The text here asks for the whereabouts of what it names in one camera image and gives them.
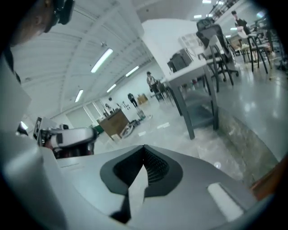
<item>person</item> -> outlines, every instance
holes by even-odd
[[[147,72],[147,84],[149,85],[150,91],[157,93],[158,89],[157,89],[157,81],[155,80],[155,78],[153,76],[151,76],[151,72]]]
[[[114,112],[114,109],[110,105],[108,105],[107,103],[105,104],[105,107],[106,107],[106,111],[108,114],[109,113],[111,114]]]
[[[133,94],[129,93],[128,94],[128,99],[134,105],[135,108],[138,107],[137,102],[135,101]]]
[[[74,0],[66,0],[66,2],[63,0],[38,0],[18,24],[9,45],[4,49],[4,57],[20,84],[20,77],[14,71],[11,47],[23,44],[42,33],[48,33],[57,23],[66,25],[71,19],[74,4]],[[17,132],[28,136],[21,124]]]
[[[112,100],[112,97],[109,97],[108,100],[110,101],[109,105],[112,108],[112,111],[115,111],[116,109],[120,109],[120,106]]]
[[[246,35],[250,34],[250,30],[247,27],[247,22],[245,20],[240,19],[237,16],[237,13],[235,10],[232,11],[232,15],[235,18],[235,26],[237,27],[237,31],[244,31]]]

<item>tiled floor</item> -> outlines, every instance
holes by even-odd
[[[280,161],[288,151],[288,80],[277,70],[274,60],[272,69],[265,73],[251,65],[239,65],[240,76],[220,84],[218,106],[246,124],[267,145]]]

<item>black object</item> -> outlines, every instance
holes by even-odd
[[[181,181],[182,167],[170,157],[155,151],[149,146],[139,146],[105,163],[100,176],[107,188],[116,194],[127,195],[142,166],[148,174],[149,187],[145,197],[164,196]]]
[[[138,104],[134,98],[132,98],[130,102],[134,105],[134,107],[138,107]]]
[[[218,24],[210,24],[206,27],[202,27],[202,29],[199,30],[196,33],[196,35],[203,42],[205,48],[208,48],[208,45],[209,45],[209,43],[207,44],[207,41],[208,40],[210,41],[210,39],[216,35],[220,44],[221,44],[221,47],[223,49],[224,55],[222,55],[220,53],[220,50],[216,45],[213,47],[210,47],[211,52],[212,52],[213,62],[209,63],[208,66],[210,67],[211,71],[213,72],[213,75],[216,77],[217,92],[219,92],[219,79],[218,79],[219,73],[223,73],[224,81],[226,81],[225,72],[227,72],[229,75],[231,84],[234,85],[231,73],[235,72],[236,76],[239,76],[239,72],[237,70],[229,69],[227,64],[226,64],[227,62],[232,62],[233,58],[232,58],[231,51],[229,49],[229,44],[227,43],[227,40],[225,39],[224,34],[222,32],[222,28]],[[217,69],[217,63],[216,63],[217,57],[221,58],[221,61],[219,64],[220,70]]]
[[[258,54],[258,55],[257,55],[258,68],[259,68],[259,56],[260,56],[260,57],[261,57],[261,60],[262,60],[262,62],[263,62],[263,65],[264,65],[266,74],[268,74],[268,70],[267,70],[267,67],[266,67],[266,64],[265,64],[265,60],[264,60],[264,58],[263,58],[263,56],[262,56],[262,53],[261,53],[261,51],[260,51],[260,49],[259,49],[259,47],[258,47],[258,45],[257,45],[257,39],[259,40],[260,45],[262,45],[262,42],[261,42],[260,38],[258,37],[258,35],[255,37],[255,39],[254,39],[252,36],[248,36],[248,38],[247,38],[247,42],[248,42],[248,44],[249,44],[249,49],[250,49],[250,55],[251,55],[251,68],[252,68],[252,72],[254,71],[254,63],[253,63],[253,53],[252,53],[252,51],[255,51],[255,50],[256,50],[256,51],[257,51],[257,54]],[[269,60],[269,57],[268,57],[268,54],[267,54],[265,48],[263,48],[263,47],[260,47],[260,48],[264,50],[264,53],[265,53],[265,55],[266,55],[266,57],[267,57],[269,66],[270,66],[270,68],[272,68],[271,63],[270,63],[270,60]]]
[[[57,23],[66,25],[71,20],[74,5],[74,0],[66,0],[65,3],[64,0],[54,0],[54,14],[50,24],[46,27],[44,33],[48,33],[50,29]]]
[[[187,67],[191,63],[191,58],[187,54],[185,49],[180,50],[179,52],[175,53],[170,61],[167,63],[170,68],[172,68],[173,72],[181,70]]]
[[[212,24],[213,24],[212,20],[209,18],[201,19],[197,22],[197,29],[198,31],[201,31],[203,29],[208,28]]]

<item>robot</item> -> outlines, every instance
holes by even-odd
[[[50,119],[38,117],[33,137],[38,146],[50,148],[60,159],[94,154],[97,131],[87,127],[69,129],[66,124],[57,127]]]

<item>ceiling light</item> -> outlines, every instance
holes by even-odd
[[[21,121],[21,126],[22,126],[22,128],[25,129],[25,130],[28,129],[28,126],[25,125],[25,123],[24,123],[23,121]]]
[[[96,64],[93,66],[91,73],[95,73],[99,67],[103,64],[103,62],[110,56],[110,54],[113,53],[112,49],[107,49],[106,52],[102,55],[102,57],[96,62]]]
[[[265,15],[263,11],[257,13],[257,17],[262,18]]]
[[[75,102],[78,102],[78,101],[80,100],[80,97],[81,97],[82,94],[83,94],[83,90],[80,89],[80,90],[79,90],[79,93],[78,93],[78,95],[77,95],[77,97],[76,97]]]
[[[139,66],[136,66],[133,70],[129,71],[125,76],[128,77],[131,75],[133,72],[135,72],[137,69],[139,69]]]
[[[112,89],[114,89],[116,87],[116,84],[114,84],[114,85],[112,85],[111,87],[110,87],[110,89],[108,89],[107,90],[107,92],[110,92]]]

